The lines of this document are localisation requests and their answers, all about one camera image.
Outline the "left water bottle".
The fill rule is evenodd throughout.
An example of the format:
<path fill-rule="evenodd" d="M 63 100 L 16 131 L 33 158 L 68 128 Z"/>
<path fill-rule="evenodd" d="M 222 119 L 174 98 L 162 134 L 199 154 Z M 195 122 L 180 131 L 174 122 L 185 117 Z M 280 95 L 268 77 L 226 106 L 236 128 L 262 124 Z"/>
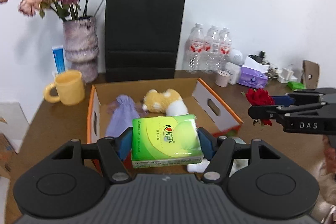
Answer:
<path fill-rule="evenodd" d="M 204 47 L 203 25 L 196 23 L 187 40 L 187 68 L 189 73 L 196 73 L 199 69 Z"/>

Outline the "purple mottled ceramic vase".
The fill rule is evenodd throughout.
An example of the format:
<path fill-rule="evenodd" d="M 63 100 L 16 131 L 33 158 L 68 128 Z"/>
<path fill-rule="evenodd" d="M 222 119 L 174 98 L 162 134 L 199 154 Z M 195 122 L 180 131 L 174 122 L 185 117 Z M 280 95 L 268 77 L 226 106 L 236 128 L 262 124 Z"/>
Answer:
<path fill-rule="evenodd" d="M 63 22 L 65 58 L 71 69 L 81 72 L 85 83 L 91 83 L 98 77 L 99 47 L 96 31 L 94 16 Z"/>

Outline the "white box on floor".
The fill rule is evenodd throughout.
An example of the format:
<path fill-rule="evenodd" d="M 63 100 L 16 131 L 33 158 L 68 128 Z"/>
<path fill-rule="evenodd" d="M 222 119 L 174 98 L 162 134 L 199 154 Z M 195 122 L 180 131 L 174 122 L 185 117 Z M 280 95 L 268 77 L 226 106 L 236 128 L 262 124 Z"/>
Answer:
<path fill-rule="evenodd" d="M 19 153 L 30 126 L 19 102 L 1 102 L 0 117 L 1 133 Z"/>

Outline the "red cardboard tray box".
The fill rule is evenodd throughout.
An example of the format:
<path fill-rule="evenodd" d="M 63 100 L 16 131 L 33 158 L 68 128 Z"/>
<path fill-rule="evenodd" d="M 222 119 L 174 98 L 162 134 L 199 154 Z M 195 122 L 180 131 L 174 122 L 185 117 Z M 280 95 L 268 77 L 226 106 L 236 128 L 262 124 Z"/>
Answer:
<path fill-rule="evenodd" d="M 235 134 L 243 123 L 201 78 L 97 84 L 89 99 L 87 143 L 96 143 L 105 136 L 111 117 L 120 106 L 121 95 L 131 98 L 136 114 L 145 117 L 193 114 L 196 125 L 215 137 Z"/>

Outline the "pink round container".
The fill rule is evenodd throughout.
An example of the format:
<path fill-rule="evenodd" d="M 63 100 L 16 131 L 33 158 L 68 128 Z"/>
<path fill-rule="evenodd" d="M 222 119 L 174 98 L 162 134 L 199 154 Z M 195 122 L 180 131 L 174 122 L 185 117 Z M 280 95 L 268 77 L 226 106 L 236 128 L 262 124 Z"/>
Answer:
<path fill-rule="evenodd" d="M 229 80 L 230 80 L 230 74 L 227 71 L 219 70 L 216 73 L 215 77 L 215 84 L 219 87 L 227 87 Z"/>

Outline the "right water bottle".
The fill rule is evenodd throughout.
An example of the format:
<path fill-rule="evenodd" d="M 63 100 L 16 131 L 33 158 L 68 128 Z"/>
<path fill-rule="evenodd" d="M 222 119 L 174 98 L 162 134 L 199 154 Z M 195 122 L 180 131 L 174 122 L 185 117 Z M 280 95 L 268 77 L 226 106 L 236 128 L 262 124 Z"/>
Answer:
<path fill-rule="evenodd" d="M 219 32 L 220 36 L 220 47 L 219 47 L 219 61 L 220 61 L 220 69 L 224 69 L 224 65 L 228 61 L 228 57 L 230 55 L 230 51 L 232 48 L 232 40 L 230 37 L 230 30 L 228 28 L 223 28 Z"/>

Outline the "yellow white plush toy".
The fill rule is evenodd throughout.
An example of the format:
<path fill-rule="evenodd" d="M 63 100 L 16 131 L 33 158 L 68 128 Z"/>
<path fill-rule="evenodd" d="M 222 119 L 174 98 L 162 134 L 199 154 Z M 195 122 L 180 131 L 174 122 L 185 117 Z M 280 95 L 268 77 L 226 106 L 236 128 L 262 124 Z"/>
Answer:
<path fill-rule="evenodd" d="M 151 89 L 143 98 L 142 109 L 150 113 L 161 113 L 166 116 L 187 115 L 188 109 L 180 94 L 174 89 L 159 93 Z"/>

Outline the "white charger adapter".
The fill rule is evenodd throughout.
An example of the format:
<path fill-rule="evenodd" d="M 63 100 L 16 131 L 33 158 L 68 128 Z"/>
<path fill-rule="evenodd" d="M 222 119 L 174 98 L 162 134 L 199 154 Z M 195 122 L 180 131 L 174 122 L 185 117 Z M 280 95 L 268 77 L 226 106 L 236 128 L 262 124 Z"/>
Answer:
<path fill-rule="evenodd" d="M 279 70 L 277 80 L 282 84 L 286 84 L 288 82 L 298 82 L 298 78 L 295 77 L 294 70 L 291 66 Z"/>

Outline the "middle water bottle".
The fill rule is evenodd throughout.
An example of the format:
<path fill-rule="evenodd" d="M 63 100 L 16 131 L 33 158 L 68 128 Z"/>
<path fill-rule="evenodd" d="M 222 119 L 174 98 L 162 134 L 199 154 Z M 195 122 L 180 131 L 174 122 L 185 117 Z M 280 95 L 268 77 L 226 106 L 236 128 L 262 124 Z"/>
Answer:
<path fill-rule="evenodd" d="M 205 73 L 212 73 L 217 63 L 218 50 L 221 43 L 219 31 L 218 26 L 212 25 L 205 36 L 201 57 L 201 71 Z"/>

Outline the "open brown cardboard box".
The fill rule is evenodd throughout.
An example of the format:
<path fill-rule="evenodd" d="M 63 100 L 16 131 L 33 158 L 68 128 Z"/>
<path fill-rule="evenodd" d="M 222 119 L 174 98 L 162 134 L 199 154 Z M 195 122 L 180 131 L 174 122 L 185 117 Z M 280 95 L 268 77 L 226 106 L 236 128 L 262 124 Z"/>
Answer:
<path fill-rule="evenodd" d="M 11 163 L 17 153 L 3 133 L 0 134 L 0 175 L 11 178 Z"/>

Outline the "purple tissue pack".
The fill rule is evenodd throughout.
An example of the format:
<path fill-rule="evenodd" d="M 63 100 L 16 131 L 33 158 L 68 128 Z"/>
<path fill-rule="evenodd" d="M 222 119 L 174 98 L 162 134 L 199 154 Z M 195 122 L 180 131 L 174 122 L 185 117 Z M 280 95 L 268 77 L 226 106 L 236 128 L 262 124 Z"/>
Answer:
<path fill-rule="evenodd" d="M 261 73 L 257 70 L 248 67 L 241 67 L 240 76 L 237 81 L 239 85 L 259 89 L 259 88 L 265 88 L 267 82 L 268 77 L 266 77 L 264 73 Z"/>

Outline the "water bottle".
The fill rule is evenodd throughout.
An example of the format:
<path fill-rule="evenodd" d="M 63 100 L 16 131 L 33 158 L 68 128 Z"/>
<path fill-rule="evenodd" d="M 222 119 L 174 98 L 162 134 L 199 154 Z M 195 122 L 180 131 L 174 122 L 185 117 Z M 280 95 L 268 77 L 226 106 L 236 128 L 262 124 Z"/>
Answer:
<path fill-rule="evenodd" d="M 224 65 L 228 61 L 228 57 L 230 55 L 230 51 L 232 48 L 232 40 L 230 37 L 230 30 L 228 28 L 223 28 L 219 32 L 220 36 L 220 47 L 219 47 L 219 61 L 220 61 L 220 69 L 224 69 Z"/>
<path fill-rule="evenodd" d="M 199 69 L 204 47 L 203 25 L 196 23 L 187 40 L 187 68 L 189 73 L 196 73 Z"/>
<path fill-rule="evenodd" d="M 221 43 L 219 31 L 218 26 L 212 25 L 205 36 L 201 57 L 201 71 L 205 73 L 212 73 L 217 63 L 218 50 Z"/>

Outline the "brown cardboard stand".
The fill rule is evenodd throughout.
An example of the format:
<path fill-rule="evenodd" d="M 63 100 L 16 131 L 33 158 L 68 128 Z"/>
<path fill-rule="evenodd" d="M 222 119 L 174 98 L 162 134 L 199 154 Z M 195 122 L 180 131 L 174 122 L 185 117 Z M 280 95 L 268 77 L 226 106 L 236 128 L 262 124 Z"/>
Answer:
<path fill-rule="evenodd" d="M 302 83 L 307 89 L 315 89 L 319 82 L 319 64 L 312 61 L 302 62 Z"/>

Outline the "white round speaker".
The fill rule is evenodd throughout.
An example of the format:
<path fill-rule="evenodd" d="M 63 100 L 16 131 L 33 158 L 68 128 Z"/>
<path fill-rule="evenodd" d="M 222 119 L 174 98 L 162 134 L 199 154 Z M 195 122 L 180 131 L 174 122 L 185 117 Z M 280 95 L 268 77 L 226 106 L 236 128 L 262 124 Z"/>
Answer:
<path fill-rule="evenodd" d="M 228 61 L 235 65 L 242 65 L 243 63 L 243 54 L 240 50 L 232 48 L 228 55 Z"/>

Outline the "red artificial rose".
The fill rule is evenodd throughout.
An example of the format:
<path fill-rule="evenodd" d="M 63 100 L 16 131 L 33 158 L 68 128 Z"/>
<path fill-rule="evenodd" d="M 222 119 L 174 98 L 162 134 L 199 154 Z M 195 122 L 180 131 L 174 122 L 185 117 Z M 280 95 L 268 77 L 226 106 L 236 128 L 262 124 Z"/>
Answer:
<path fill-rule="evenodd" d="M 242 95 L 247 99 L 251 106 L 271 106 L 275 105 L 274 99 L 269 95 L 268 91 L 258 88 L 249 88 L 246 93 Z"/>

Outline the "purple woven drawstring pouch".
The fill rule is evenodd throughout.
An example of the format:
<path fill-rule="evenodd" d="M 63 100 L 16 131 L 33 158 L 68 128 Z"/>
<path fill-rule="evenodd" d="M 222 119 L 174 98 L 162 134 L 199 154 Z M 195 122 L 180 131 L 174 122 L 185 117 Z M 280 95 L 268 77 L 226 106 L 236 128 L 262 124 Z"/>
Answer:
<path fill-rule="evenodd" d="M 142 107 L 130 96 L 121 94 L 108 106 L 108 111 L 111 113 L 111 118 L 105 136 L 117 138 L 132 126 L 133 119 L 140 118 Z"/>

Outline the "yellow ceramic mug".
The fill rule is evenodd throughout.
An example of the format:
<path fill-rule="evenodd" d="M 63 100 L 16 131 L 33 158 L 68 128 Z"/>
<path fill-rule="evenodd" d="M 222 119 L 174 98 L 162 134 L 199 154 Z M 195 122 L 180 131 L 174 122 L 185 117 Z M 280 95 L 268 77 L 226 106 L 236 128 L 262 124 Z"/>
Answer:
<path fill-rule="evenodd" d="M 53 83 L 45 87 L 43 96 L 49 103 L 61 102 L 67 106 L 79 104 L 85 98 L 82 73 L 71 69 L 56 75 Z"/>

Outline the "small glass jar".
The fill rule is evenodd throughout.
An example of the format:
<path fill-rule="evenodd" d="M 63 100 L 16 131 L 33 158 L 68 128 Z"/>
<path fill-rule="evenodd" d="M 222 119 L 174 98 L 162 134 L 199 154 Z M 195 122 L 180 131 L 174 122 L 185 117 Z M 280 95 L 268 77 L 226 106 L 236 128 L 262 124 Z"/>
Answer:
<path fill-rule="evenodd" d="M 278 77 L 278 67 L 274 64 L 269 64 L 268 70 L 265 73 L 268 80 L 277 79 Z"/>

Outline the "black paper shopping bag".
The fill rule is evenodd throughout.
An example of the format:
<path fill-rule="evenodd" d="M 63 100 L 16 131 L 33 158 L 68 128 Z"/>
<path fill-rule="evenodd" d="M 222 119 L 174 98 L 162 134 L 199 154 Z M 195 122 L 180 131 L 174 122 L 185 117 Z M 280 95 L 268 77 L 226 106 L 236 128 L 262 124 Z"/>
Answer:
<path fill-rule="evenodd" d="M 185 0 L 106 0 L 108 82 L 172 79 Z"/>

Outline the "green tissue packet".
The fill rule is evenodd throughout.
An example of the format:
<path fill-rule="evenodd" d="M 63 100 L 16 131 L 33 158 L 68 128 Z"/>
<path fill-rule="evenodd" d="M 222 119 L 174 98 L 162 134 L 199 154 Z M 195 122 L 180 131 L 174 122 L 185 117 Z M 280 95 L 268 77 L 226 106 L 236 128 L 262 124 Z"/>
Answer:
<path fill-rule="evenodd" d="M 192 114 L 133 120 L 133 168 L 198 164 L 203 159 Z"/>

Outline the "white jar with lid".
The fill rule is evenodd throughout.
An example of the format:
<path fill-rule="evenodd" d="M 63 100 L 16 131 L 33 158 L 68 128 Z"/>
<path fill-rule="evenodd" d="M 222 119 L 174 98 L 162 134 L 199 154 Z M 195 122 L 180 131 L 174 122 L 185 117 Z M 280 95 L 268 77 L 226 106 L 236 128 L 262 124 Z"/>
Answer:
<path fill-rule="evenodd" d="M 224 70 L 230 75 L 228 80 L 229 84 L 236 84 L 240 76 L 240 67 L 234 63 L 227 62 L 224 66 Z"/>

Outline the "white spray bottle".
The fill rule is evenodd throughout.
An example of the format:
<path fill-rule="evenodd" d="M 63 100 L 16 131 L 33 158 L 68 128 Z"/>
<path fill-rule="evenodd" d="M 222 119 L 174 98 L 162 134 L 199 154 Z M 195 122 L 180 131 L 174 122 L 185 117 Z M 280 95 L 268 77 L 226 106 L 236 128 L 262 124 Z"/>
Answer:
<path fill-rule="evenodd" d="M 200 163 L 197 164 L 188 164 L 187 172 L 189 173 L 203 173 L 206 168 L 209 166 L 210 162 L 206 159 L 203 159 Z"/>

